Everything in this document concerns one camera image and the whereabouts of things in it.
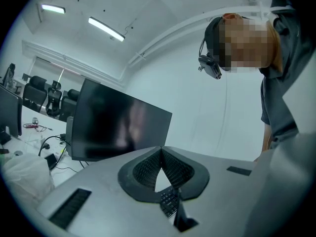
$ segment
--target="shirt collar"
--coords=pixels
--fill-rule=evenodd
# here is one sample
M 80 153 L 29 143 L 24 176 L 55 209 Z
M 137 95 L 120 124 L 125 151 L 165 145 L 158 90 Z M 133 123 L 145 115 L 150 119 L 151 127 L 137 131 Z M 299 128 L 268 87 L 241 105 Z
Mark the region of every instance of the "shirt collar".
M 286 64 L 289 58 L 289 29 L 288 27 L 282 22 L 281 18 L 274 13 L 269 13 L 267 15 L 269 21 L 273 25 L 274 29 L 278 32 L 280 36 L 280 45 L 281 45 L 281 53 L 282 53 L 282 72 L 277 71 L 272 66 L 268 68 L 260 68 L 259 71 L 262 73 L 266 78 L 278 78 L 283 76 L 286 73 Z

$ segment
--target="monitor screen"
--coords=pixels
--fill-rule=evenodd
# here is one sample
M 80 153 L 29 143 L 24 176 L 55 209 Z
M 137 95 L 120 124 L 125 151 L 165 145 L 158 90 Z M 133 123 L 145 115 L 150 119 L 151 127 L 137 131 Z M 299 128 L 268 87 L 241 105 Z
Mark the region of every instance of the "monitor screen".
M 172 113 L 86 79 L 72 129 L 72 159 L 96 161 L 164 146 Z
M 0 86 L 0 130 L 9 128 L 10 135 L 22 135 L 22 98 Z

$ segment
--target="white desk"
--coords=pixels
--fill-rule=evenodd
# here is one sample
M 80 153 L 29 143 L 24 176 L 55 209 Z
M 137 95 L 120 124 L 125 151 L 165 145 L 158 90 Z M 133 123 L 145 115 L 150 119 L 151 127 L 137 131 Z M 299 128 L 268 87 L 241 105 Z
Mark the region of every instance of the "white desk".
M 41 139 L 48 138 L 49 136 L 57 135 L 61 133 L 66 133 L 66 123 L 59 121 L 57 119 L 50 118 L 43 114 L 37 113 L 25 106 L 22 108 L 22 125 L 26 123 L 32 123 L 32 118 L 38 118 L 39 124 L 52 128 L 53 130 L 46 129 L 43 132 L 37 132 L 33 128 L 23 128 L 22 127 L 22 136 L 18 138 L 12 137 L 9 142 L 4 144 L 4 148 L 8 149 L 10 152 L 14 153 L 15 151 L 22 151 L 23 154 L 35 154 L 38 155 L 41 146 Z M 41 151 L 41 157 L 45 157 L 49 154 L 55 154 L 56 158 L 59 159 L 61 152 L 65 147 L 65 143 L 60 145 L 60 140 L 56 138 L 50 138 L 47 140 L 47 143 L 50 145 L 50 149 L 43 149 Z M 58 163 L 57 167 L 66 168 L 70 167 L 73 170 L 79 172 L 83 168 L 79 161 L 71 160 L 71 157 L 68 156 L 67 152 L 64 152 L 61 161 Z M 57 187 L 61 183 L 68 180 L 72 177 L 75 172 L 71 169 L 58 169 L 54 168 L 51 172 L 51 175 L 54 180 L 54 184 Z
M 27 81 L 22 80 L 22 78 L 13 78 L 13 81 L 16 82 L 17 86 L 21 87 L 21 93 L 20 96 L 23 96 L 23 91 L 24 91 L 24 87 L 25 85 L 28 83 Z

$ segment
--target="ear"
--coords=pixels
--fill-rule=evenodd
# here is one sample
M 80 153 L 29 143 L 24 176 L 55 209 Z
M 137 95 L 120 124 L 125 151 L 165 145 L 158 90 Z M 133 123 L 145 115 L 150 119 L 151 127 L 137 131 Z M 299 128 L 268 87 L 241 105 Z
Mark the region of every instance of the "ear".
M 223 19 L 224 19 L 224 21 L 226 21 L 226 20 L 230 20 L 230 19 L 242 19 L 242 17 L 237 13 L 225 13 L 223 15 Z

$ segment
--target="office desk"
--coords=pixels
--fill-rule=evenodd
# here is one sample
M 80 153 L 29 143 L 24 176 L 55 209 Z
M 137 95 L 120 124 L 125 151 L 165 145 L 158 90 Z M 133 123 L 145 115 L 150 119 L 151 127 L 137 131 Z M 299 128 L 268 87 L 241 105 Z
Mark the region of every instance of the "office desk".
M 41 146 L 41 140 L 48 138 L 49 136 L 57 135 L 61 133 L 66 133 L 66 123 L 59 121 L 57 119 L 50 118 L 38 112 L 35 112 L 25 106 L 22 107 L 22 118 L 21 123 L 32 123 L 32 118 L 38 118 L 39 124 L 42 126 L 46 126 L 48 128 L 52 128 L 53 130 L 46 129 L 43 132 L 37 132 L 34 128 L 24 128 L 22 127 L 22 136 L 18 138 L 12 137 L 9 142 L 4 144 L 4 148 L 8 149 L 11 153 L 15 151 L 22 151 L 23 154 L 35 154 L 38 155 Z M 41 157 L 46 157 L 49 154 L 55 154 L 56 158 L 59 159 L 64 147 L 65 143 L 60 145 L 60 140 L 56 138 L 50 138 L 47 140 L 47 143 L 50 145 L 50 149 L 43 149 L 41 151 Z M 71 160 L 71 157 L 68 156 L 67 152 L 64 152 L 63 158 L 58 163 L 57 167 L 66 168 L 70 167 L 73 170 L 79 172 L 82 170 L 82 166 L 79 161 Z M 55 186 L 58 186 L 72 177 L 75 172 L 71 169 L 58 169 L 54 168 L 51 171 L 51 175 L 53 177 L 53 181 Z
M 23 91 L 24 91 L 24 87 L 25 85 L 28 83 L 27 81 L 22 80 L 22 78 L 13 78 L 13 81 L 16 82 L 16 86 L 20 86 L 21 87 L 21 93 L 20 93 L 20 97 L 23 96 Z

